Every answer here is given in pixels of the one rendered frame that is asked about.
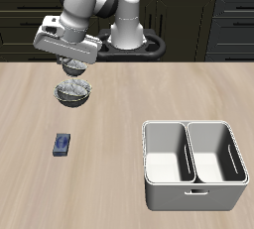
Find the white two-bin basket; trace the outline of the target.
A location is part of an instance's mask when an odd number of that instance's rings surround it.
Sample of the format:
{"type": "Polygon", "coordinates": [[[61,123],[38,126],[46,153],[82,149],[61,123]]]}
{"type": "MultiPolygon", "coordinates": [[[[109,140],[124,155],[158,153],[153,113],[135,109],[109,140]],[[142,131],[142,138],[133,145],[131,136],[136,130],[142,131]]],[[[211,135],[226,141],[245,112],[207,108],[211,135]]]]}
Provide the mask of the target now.
{"type": "Polygon", "coordinates": [[[146,121],[142,138],[146,204],[153,211],[228,211],[249,182],[224,121],[146,121]]]}

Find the flat black base plate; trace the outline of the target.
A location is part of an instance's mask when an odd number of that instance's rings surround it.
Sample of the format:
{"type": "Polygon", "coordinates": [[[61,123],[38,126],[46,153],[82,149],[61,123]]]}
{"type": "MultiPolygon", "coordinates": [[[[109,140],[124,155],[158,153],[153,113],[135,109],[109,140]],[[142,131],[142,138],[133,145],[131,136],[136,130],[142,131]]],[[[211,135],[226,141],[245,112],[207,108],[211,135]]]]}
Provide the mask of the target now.
{"type": "Polygon", "coordinates": [[[101,40],[102,47],[97,54],[98,60],[105,61],[154,61],[160,58],[166,51],[165,42],[156,35],[153,29],[144,29],[146,42],[134,50],[121,50],[113,47],[108,39],[111,35],[109,29],[102,29],[97,38],[101,40]]]}

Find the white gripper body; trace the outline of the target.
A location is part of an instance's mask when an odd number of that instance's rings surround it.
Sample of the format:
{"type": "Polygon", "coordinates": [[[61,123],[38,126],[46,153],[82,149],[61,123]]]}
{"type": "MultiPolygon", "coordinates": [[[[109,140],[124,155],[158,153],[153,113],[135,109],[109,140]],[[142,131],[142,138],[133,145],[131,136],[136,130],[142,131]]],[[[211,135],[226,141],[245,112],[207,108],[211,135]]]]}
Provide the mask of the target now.
{"type": "Polygon", "coordinates": [[[41,26],[34,38],[33,45],[41,51],[93,64],[96,62],[102,42],[98,38],[86,35],[81,42],[71,43],[64,40],[62,28],[41,26]]]}

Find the small grey patterned bowl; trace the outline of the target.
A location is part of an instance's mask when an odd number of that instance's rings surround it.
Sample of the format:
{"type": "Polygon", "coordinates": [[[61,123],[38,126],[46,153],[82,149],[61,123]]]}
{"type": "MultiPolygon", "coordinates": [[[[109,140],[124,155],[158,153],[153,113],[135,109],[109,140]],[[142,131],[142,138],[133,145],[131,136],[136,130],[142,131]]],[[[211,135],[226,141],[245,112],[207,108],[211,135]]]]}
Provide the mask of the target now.
{"type": "Polygon", "coordinates": [[[62,62],[63,71],[69,76],[79,76],[82,75],[86,69],[87,65],[76,59],[65,59],[62,62]]]}

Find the large grey patterned bowl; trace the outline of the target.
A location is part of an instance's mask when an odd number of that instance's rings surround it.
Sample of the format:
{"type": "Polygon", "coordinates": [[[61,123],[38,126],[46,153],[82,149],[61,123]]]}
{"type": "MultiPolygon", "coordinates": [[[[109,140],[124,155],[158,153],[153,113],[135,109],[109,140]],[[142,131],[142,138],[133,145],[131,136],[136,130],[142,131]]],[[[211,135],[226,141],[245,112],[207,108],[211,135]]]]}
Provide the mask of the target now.
{"type": "Polygon", "coordinates": [[[64,106],[79,107],[91,93],[91,85],[82,79],[71,78],[60,82],[54,89],[54,96],[64,106]]]}

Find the small blue box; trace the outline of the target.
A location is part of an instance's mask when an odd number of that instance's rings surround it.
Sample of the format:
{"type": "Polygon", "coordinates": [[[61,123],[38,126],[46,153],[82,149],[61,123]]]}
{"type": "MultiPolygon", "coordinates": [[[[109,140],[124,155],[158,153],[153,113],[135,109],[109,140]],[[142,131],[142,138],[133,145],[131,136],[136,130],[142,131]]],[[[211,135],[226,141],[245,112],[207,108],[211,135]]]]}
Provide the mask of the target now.
{"type": "Polygon", "coordinates": [[[68,152],[69,141],[70,134],[57,134],[53,148],[53,155],[55,157],[66,156],[68,152]]]}

